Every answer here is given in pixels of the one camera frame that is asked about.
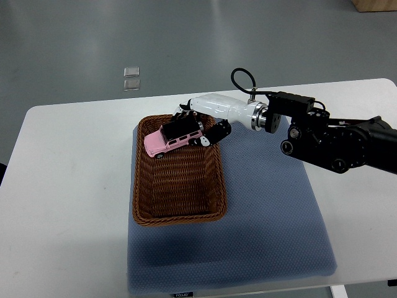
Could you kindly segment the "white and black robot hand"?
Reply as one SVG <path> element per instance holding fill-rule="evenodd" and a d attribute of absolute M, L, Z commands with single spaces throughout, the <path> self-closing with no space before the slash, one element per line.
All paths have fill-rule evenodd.
<path fill-rule="evenodd" d="M 209 115 L 220 121 L 210 127 L 203 136 L 189 141 L 191 145 L 209 147 L 231 133 L 231 124 L 239 122 L 247 129 L 259 131 L 264 127 L 267 104 L 258 101 L 243 102 L 233 97 L 217 93 L 189 99 L 174 111 L 175 120 L 184 114 L 194 112 L 197 115 Z"/>

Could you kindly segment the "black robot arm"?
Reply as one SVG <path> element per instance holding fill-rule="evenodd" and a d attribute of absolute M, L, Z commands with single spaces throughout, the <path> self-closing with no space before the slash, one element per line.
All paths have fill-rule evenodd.
<path fill-rule="evenodd" d="M 266 132 L 277 130 L 281 116 L 291 118 L 280 144 L 283 154 L 338 174 L 364 165 L 396 173 L 396 130 L 380 116 L 332 119 L 312 97 L 272 91 L 266 96 Z"/>

